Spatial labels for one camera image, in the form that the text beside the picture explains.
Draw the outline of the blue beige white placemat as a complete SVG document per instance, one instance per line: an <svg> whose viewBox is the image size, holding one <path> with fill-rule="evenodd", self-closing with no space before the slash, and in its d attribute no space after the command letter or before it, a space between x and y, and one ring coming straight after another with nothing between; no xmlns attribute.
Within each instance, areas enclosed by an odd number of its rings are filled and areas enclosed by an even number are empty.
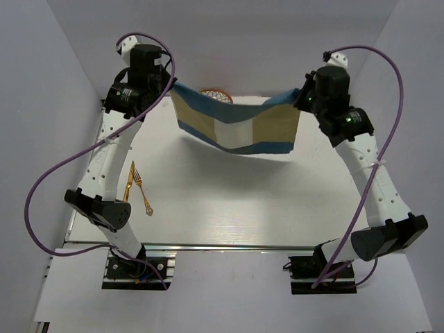
<svg viewBox="0 0 444 333"><path fill-rule="evenodd" d="M195 138L237 155L288 154L296 141L299 89L260 105L224 103L176 83L170 91L178 126Z"/></svg>

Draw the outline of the floral patterned ceramic bowl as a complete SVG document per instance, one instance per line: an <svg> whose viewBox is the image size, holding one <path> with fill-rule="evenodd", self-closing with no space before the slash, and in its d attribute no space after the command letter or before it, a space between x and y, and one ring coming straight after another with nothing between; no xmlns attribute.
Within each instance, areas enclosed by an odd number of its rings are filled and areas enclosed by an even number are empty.
<svg viewBox="0 0 444 333"><path fill-rule="evenodd" d="M200 90L199 93L223 103L233 104L232 97L222 89L207 88Z"/></svg>

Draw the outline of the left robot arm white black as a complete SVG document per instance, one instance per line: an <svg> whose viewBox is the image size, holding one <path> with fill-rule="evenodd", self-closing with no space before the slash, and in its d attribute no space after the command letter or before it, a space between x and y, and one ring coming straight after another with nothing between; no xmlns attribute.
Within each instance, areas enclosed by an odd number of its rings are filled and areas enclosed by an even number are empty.
<svg viewBox="0 0 444 333"><path fill-rule="evenodd" d="M122 70L105 98L99 139L82 180L67 190L65 202L95 225L115 246L123 259L123 269L133 277L146 270L142 244L128 222L131 206L117 198L117 185L130 145L144 121L143 111L151 107L164 91L171 76L162 66L165 51L152 44L120 50L128 67Z"/></svg>

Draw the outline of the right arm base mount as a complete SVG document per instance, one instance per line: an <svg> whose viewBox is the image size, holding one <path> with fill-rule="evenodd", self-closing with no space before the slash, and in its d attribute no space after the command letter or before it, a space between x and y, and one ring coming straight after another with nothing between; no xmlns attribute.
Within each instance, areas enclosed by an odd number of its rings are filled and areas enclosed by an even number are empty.
<svg viewBox="0 0 444 333"><path fill-rule="evenodd" d="M293 256L282 267L290 275L292 295L339 295L356 294L355 272L352 265L325 278L315 289L311 285L316 281L322 269L311 256Z"/></svg>

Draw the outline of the gold fork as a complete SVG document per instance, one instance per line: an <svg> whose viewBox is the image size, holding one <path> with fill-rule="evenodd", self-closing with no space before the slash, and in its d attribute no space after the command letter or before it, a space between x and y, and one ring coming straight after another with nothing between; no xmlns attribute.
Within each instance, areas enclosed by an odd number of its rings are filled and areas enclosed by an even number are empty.
<svg viewBox="0 0 444 333"><path fill-rule="evenodd" d="M149 216L152 216L153 215L153 209L152 209L152 207L151 207L151 205L150 205L150 203L149 203L149 201L148 201L148 199L147 199L147 197L146 197L146 195L144 193L142 177L140 176L138 170L136 170L136 169L133 169L133 178L134 178L135 184L139 187L139 189L141 191L142 198L144 200L144 207L145 207L145 210L146 210L146 214L149 215Z"/></svg>

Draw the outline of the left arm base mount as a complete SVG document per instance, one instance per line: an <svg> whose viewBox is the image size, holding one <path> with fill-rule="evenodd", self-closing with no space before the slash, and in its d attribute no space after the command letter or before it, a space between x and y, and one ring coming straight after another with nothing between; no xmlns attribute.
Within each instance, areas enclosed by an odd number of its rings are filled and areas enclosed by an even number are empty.
<svg viewBox="0 0 444 333"><path fill-rule="evenodd" d="M101 288L120 291L166 291L173 279L176 253L146 249L145 260L156 268L166 288L150 266L129 262L111 251L108 252Z"/></svg>

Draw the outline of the gold knife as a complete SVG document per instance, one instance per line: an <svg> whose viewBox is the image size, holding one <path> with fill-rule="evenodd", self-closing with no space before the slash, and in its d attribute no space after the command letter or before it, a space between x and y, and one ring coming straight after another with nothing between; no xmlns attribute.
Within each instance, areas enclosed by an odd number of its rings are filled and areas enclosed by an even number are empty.
<svg viewBox="0 0 444 333"><path fill-rule="evenodd" d="M124 202L128 202L128 198L129 198L129 194L130 194L130 188L133 185L133 179L134 179L133 172L134 172L134 170L135 170L135 163L131 162L130 170L128 172L128 179L127 179L127 183L126 183L126 188L125 188L124 193L123 193L123 201Z"/></svg>

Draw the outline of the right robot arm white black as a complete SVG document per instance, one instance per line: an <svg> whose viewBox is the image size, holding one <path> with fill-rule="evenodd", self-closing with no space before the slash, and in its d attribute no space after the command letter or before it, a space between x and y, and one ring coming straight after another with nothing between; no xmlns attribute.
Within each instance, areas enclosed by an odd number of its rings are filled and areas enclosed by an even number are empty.
<svg viewBox="0 0 444 333"><path fill-rule="evenodd" d="M367 113L350 105L350 77L342 67L325 66L306 75L295 107L312 113L321 132L344 161L361 196L367 228L348 228L346 235L318 245L313 267L321 276L333 274L341 262L365 262L408 248L427 228L402 200L379 156Z"/></svg>

